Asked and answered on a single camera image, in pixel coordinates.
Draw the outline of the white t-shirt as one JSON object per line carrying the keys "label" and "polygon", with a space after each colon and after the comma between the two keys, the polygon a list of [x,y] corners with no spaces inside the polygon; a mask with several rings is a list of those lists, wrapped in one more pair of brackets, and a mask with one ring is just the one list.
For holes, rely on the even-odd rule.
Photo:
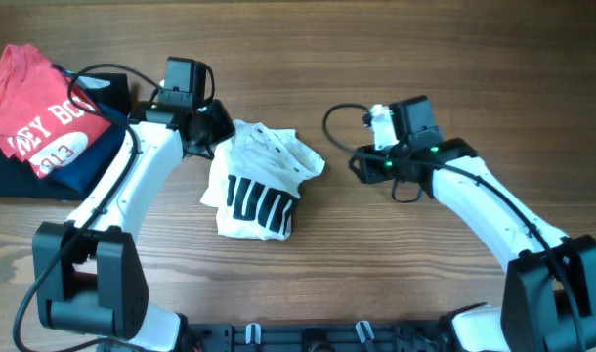
{"label": "white t-shirt", "polygon": [[234,128],[216,146],[201,203],[216,209],[221,236],[284,241],[291,234],[299,186],[320,176],[325,161],[294,129],[242,120]]}

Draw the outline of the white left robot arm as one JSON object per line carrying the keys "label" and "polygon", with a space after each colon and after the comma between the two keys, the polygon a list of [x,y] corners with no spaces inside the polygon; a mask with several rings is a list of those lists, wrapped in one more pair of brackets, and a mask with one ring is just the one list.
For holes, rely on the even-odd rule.
{"label": "white left robot arm", "polygon": [[100,117],[124,140],[92,193],[61,224],[44,222],[32,241],[35,280],[13,327],[31,302],[41,325],[89,336],[77,350],[97,346],[130,351],[201,351],[187,318],[149,300],[136,248],[142,223],[167,177],[186,157],[213,159],[214,147],[234,126],[216,100],[213,70],[171,57],[163,84],[128,117]]}

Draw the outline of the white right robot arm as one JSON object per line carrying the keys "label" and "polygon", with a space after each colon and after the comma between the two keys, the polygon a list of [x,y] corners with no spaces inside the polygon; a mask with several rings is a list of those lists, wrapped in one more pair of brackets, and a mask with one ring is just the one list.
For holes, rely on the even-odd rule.
{"label": "white right robot arm", "polygon": [[527,208],[460,138],[445,140],[427,97],[364,111],[373,143],[353,151],[365,184],[413,183],[455,213],[506,274],[499,307],[447,319],[460,351],[586,351],[596,347],[596,240],[570,237]]}

